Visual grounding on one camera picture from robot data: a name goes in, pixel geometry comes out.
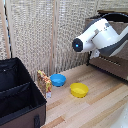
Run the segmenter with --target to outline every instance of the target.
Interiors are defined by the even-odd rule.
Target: wooden floor
[[[128,102],[128,84],[92,66],[82,65],[62,72],[63,87],[52,89],[47,99],[46,124],[41,128],[110,128]],[[70,93],[70,84],[89,87],[84,98]]]

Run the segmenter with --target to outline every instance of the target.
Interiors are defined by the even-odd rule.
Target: bin handle
[[[39,117],[39,115],[36,115],[34,117],[34,128],[40,128],[40,117]]]
[[[122,16],[128,17],[127,15],[125,15],[125,14],[123,14],[123,13],[118,13],[118,12],[107,13],[107,14],[101,16],[101,17],[103,18],[103,17],[105,17],[105,16],[107,16],[107,15],[113,15],[113,14],[118,14],[118,15],[122,15]]]

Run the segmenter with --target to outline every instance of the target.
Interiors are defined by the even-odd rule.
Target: black storage bin
[[[20,59],[0,60],[0,128],[40,128],[46,99]]]

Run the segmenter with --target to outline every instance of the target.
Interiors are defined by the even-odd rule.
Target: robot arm
[[[128,26],[118,35],[106,19],[99,18],[86,26],[85,32],[74,39],[72,47],[79,53],[92,51],[93,57],[98,57],[99,53],[110,57],[120,52],[127,40]]]

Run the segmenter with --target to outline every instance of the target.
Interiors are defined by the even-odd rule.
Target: yellow bowl
[[[75,97],[82,98],[89,91],[88,87],[82,83],[73,83],[70,85],[71,94]]]

